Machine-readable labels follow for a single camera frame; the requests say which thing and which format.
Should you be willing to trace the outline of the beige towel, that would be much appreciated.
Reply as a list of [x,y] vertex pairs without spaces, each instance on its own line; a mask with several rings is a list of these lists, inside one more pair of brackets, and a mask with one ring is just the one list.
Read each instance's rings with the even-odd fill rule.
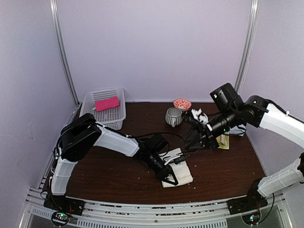
[[[176,148],[176,149],[171,150],[169,152],[161,153],[160,157],[161,157],[161,159],[163,159],[164,157],[179,154],[179,153],[183,154],[181,152],[180,148]],[[177,165],[175,165],[175,164],[169,164],[169,165],[172,167],[172,170],[173,170],[173,172],[174,172],[174,174],[175,174],[175,176],[176,176],[176,178],[179,182],[179,184],[177,186],[182,186],[182,185],[190,184],[190,183],[193,182],[193,176],[190,172],[190,169],[189,169],[186,161],[181,162]],[[177,186],[174,186],[172,184],[165,183],[163,181],[161,183],[162,183],[163,188],[177,187]]]

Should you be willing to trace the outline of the pink microfibre towel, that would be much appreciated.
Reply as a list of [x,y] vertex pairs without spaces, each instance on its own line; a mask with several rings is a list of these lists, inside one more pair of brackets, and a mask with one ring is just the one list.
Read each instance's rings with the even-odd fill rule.
[[117,96],[95,102],[95,110],[97,112],[118,107],[119,100]]

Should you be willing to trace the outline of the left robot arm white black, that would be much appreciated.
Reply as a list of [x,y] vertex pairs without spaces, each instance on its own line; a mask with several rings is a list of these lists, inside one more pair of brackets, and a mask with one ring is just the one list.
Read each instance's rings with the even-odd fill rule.
[[101,122],[92,114],[85,114],[61,130],[54,148],[49,179],[48,198],[58,211],[68,207],[66,190],[72,172],[93,147],[105,148],[145,163],[158,180],[178,185],[178,179],[169,162],[164,161],[161,151],[169,146],[162,133],[132,136],[118,132]]

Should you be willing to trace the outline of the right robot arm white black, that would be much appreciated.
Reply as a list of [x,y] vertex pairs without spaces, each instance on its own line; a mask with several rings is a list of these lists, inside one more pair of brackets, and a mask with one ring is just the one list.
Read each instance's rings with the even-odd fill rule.
[[[262,129],[299,147],[304,146],[304,122],[289,114],[274,101],[258,95],[243,101],[230,83],[210,93],[218,108],[218,115],[209,119],[202,110],[185,112],[184,121],[191,125],[185,138],[184,150],[194,152],[218,147],[216,138],[238,125],[251,125]],[[304,181],[304,156],[269,176],[255,180],[246,196],[228,201],[233,212],[256,209],[267,205],[267,197]]]

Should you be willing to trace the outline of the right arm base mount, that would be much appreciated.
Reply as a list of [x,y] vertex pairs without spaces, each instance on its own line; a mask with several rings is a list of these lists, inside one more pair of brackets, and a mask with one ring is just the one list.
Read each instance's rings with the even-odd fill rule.
[[265,207],[268,205],[268,202],[265,198],[255,199],[245,196],[241,198],[229,199],[227,201],[227,205],[230,215],[234,215]]

